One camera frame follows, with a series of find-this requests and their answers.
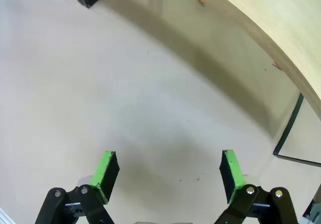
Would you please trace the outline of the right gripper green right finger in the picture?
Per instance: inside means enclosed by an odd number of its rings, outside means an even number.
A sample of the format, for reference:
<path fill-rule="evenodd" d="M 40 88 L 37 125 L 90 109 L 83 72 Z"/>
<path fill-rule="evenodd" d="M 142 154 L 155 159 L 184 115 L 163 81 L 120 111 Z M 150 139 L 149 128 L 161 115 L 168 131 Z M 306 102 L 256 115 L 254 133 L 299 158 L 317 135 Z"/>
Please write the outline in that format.
<path fill-rule="evenodd" d="M 223 150 L 219 167 L 229 206 L 217 223 L 243 223 L 247 217 L 259 223 L 298 223 L 288 190 L 276 187 L 269 192 L 248 184 L 233 150 Z"/>

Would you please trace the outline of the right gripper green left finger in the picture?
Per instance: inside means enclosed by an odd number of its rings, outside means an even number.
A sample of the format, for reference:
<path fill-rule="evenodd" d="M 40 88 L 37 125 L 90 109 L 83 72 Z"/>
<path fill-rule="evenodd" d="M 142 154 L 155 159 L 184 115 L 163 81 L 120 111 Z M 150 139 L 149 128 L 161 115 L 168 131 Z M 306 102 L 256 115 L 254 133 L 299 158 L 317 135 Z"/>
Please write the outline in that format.
<path fill-rule="evenodd" d="M 36 223 L 76 223 L 83 216 L 88 223 L 114 223 L 104 206 L 109 203 L 119 170 L 116 152 L 104 152 L 90 184 L 69 192 L 60 187 L 48 191 Z"/>

